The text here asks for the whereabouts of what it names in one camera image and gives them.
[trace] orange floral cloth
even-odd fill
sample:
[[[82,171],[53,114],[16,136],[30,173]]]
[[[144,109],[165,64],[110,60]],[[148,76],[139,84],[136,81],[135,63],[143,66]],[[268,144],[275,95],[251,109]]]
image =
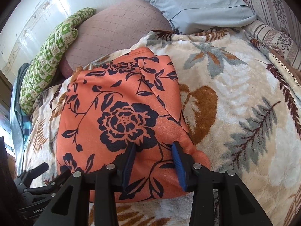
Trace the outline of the orange floral cloth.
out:
[[[129,143],[136,144],[129,186],[115,193],[116,202],[184,195],[171,156],[174,141],[210,168],[207,156],[189,137],[169,56],[155,56],[141,47],[82,71],[68,86],[58,130],[60,172],[96,171],[114,161]]]

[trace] gray blue cloth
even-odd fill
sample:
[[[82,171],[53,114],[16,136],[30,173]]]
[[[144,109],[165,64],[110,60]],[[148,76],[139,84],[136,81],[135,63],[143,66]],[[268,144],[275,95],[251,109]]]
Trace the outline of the gray blue cloth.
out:
[[[20,89],[28,66],[28,63],[24,63],[18,70],[17,79],[14,83],[13,93],[11,96],[11,136],[16,156],[18,175],[21,174],[23,170],[24,149],[26,148],[25,144],[31,132],[31,122],[25,113],[22,113],[19,105]]]
[[[216,26],[241,27],[256,19],[243,0],[146,0],[167,18],[173,30],[192,34]]]

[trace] pink pillow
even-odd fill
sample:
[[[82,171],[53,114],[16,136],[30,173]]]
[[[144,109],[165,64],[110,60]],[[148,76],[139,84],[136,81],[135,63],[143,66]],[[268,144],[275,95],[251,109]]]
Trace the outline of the pink pillow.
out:
[[[75,42],[60,61],[64,77],[78,66],[115,51],[130,48],[151,30],[172,30],[161,12],[144,0],[126,0],[100,11],[78,28]]]

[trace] green checkered pillow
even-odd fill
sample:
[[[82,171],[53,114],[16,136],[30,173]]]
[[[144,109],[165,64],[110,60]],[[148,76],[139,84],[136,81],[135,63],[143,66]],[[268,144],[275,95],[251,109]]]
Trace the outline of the green checkered pillow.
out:
[[[90,18],[95,11],[86,7],[59,24],[32,60],[20,90],[20,107],[27,115],[32,113],[34,101],[51,82],[64,52],[76,39],[75,27]]]

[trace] silver rivet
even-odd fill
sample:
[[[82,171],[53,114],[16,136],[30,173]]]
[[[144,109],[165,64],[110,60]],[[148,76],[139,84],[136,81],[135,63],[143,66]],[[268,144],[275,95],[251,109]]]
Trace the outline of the silver rivet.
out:
[[[201,169],[202,168],[202,165],[200,163],[194,163],[193,164],[193,168],[194,169]]]
[[[227,170],[229,176],[234,176],[235,172],[232,169]]]
[[[111,164],[108,164],[108,165],[106,166],[106,168],[107,168],[108,170],[112,170],[112,169],[115,168],[115,165],[111,163]]]
[[[81,175],[82,175],[82,173],[80,171],[73,173],[74,177],[80,177]]]

